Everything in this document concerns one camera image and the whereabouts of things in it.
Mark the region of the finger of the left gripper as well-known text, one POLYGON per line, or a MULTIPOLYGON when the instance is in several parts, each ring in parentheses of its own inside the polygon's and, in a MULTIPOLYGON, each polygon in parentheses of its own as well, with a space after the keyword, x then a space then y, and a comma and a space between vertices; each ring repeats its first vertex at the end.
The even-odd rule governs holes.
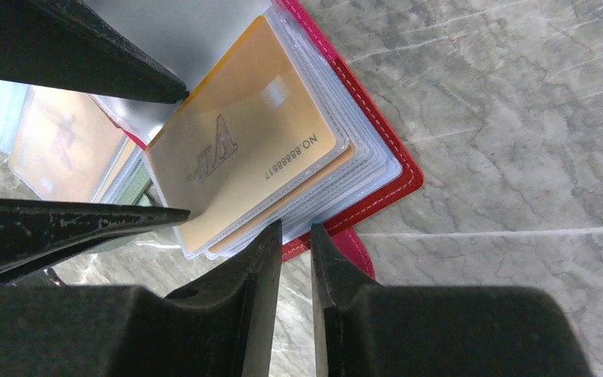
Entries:
POLYGON ((0 199, 0 284, 189 217, 188 210, 166 207, 0 199))
POLYGON ((189 95, 83 1, 0 1, 0 80, 163 104, 189 95))

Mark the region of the gold vip card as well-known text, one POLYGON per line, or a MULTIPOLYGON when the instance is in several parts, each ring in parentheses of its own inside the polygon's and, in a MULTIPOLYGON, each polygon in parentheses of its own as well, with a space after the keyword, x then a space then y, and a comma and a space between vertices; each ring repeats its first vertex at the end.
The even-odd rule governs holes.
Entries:
POLYGON ((146 148, 187 254, 296 188, 347 147, 282 38, 258 16, 146 148))

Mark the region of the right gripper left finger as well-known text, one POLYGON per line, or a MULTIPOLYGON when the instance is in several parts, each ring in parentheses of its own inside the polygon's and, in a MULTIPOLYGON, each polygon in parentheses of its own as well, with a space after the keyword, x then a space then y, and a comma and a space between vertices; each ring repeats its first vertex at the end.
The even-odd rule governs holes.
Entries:
POLYGON ((165 297, 0 285, 0 376, 266 376, 282 225, 165 297))

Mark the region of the red card holder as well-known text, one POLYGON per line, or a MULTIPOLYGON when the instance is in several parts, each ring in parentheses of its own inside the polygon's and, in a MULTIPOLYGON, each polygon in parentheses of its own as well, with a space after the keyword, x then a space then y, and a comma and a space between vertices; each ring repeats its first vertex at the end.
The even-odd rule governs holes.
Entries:
MULTIPOLYGON (((190 98, 258 16, 272 22, 284 48, 320 98, 321 109, 347 137, 346 149, 264 210, 223 231, 202 252, 209 259, 240 252, 268 224, 281 221, 283 259, 310 247, 313 224, 348 244, 349 256, 372 271, 353 226, 419 189, 422 172, 347 63, 298 1, 91 1, 90 8, 135 46, 169 69, 190 98)), ((155 104, 105 95, 95 100, 144 152, 187 101, 155 104)), ((180 243, 177 231, 175 234, 180 243)))

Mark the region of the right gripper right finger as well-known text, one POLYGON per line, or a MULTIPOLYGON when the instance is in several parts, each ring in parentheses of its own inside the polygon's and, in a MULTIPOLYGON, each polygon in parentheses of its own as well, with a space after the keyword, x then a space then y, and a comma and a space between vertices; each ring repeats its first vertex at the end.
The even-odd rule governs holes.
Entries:
POLYGON ((310 232, 319 376, 589 376, 560 306, 533 287, 384 286, 310 232))

